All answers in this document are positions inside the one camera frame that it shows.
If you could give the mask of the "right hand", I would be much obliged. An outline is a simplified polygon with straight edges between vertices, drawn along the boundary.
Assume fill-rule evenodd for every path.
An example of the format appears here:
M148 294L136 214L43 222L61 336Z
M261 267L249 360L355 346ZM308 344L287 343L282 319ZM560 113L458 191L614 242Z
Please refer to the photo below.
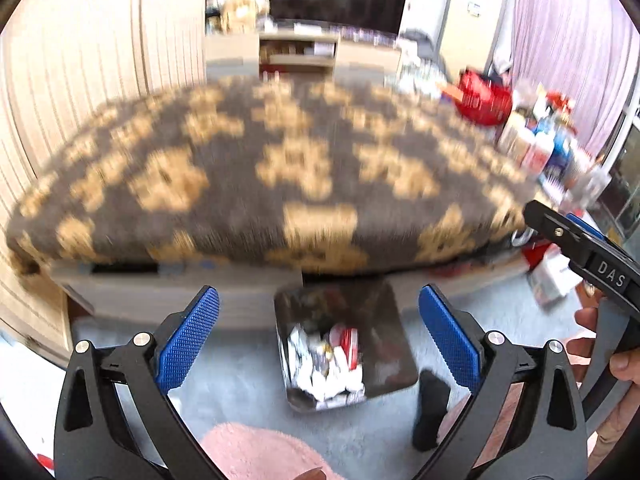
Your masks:
M599 289L577 286L582 328L566 343L582 396L587 436L594 440L588 471L612 453L639 409L639 322Z

